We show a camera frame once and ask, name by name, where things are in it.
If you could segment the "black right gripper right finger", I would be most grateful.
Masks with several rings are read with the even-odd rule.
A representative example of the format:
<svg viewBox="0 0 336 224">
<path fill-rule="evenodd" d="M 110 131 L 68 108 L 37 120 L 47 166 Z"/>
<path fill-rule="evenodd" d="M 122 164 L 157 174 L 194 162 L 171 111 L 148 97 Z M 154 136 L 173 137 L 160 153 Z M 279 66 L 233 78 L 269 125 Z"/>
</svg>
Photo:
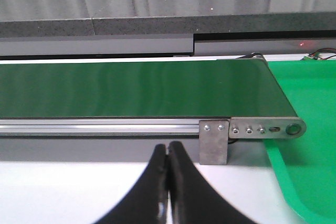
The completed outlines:
<svg viewBox="0 0 336 224">
<path fill-rule="evenodd" d="M 168 159 L 174 223 L 254 223 L 206 181 L 181 142 L 169 144 Z"/>
</svg>

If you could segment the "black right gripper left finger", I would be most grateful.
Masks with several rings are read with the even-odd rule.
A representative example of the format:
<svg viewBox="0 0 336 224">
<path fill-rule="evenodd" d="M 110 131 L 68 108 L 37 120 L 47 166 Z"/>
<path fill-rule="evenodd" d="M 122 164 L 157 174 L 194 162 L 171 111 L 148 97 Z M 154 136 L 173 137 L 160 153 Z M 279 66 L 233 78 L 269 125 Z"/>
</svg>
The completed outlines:
<svg viewBox="0 0 336 224">
<path fill-rule="evenodd" d="M 166 147 L 158 144 L 133 187 L 97 223 L 166 223 L 166 175 Z"/>
</svg>

